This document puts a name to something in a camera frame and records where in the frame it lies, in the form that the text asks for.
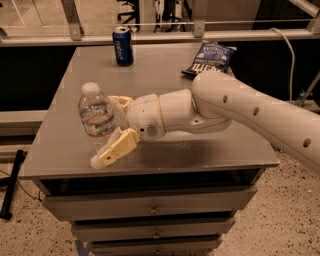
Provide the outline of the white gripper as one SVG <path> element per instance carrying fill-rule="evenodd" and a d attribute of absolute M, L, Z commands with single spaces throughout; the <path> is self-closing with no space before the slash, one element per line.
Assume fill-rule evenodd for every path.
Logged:
<path fill-rule="evenodd" d="M 110 96 L 109 99 L 116 112 L 126 113 L 131 128 L 114 130 L 107 144 L 91 158 L 90 165 L 94 169 L 109 166 L 129 154 L 137 147 L 140 137 L 143 141 L 150 141 L 165 135 L 157 95 L 142 96 L 134 101 L 127 96 Z"/>

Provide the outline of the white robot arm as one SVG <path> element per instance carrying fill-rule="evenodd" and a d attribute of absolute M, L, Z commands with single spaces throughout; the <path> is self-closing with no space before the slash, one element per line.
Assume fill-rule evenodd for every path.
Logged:
<path fill-rule="evenodd" d="M 233 120 L 247 126 L 305 168 L 320 172 L 320 117 L 261 93 L 222 72 L 198 74 L 189 89 L 136 99 L 114 96 L 112 103 L 126 119 L 90 160 L 101 169 L 133 151 L 141 141 L 168 132 L 218 132 Z"/>

